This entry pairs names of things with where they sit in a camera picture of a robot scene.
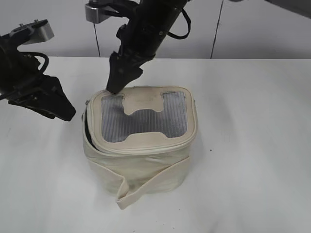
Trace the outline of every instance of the bag strap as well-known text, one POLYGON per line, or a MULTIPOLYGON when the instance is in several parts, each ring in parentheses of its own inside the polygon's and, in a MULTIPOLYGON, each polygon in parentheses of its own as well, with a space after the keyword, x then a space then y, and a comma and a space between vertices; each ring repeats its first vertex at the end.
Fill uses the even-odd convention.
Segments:
POLYGON ((92 160, 89 160, 89 162, 93 169, 100 172, 101 176, 109 177, 111 180, 121 180, 121 186, 119 187, 119 190, 117 192, 116 203, 118 204, 120 209, 124 210, 125 208, 139 200, 144 194, 154 189, 154 187, 156 187, 157 185, 168 179, 177 177, 178 175, 180 175, 181 171, 188 169, 190 164, 190 158, 188 157, 158 173, 156 176, 151 178, 148 182, 143 184, 138 190, 133 193, 129 193, 130 188, 124 176, 121 176, 92 160))

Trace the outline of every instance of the white table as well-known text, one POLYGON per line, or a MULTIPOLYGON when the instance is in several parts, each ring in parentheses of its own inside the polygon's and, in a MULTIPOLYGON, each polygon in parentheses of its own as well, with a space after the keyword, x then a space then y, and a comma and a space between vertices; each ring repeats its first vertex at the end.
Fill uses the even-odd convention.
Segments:
POLYGON ((52 57, 77 109, 49 120, 0 102, 1 233, 309 233, 311 61, 170 60, 132 85, 179 85, 196 99, 199 133, 185 182, 121 211, 88 167, 85 101, 108 59, 52 57))

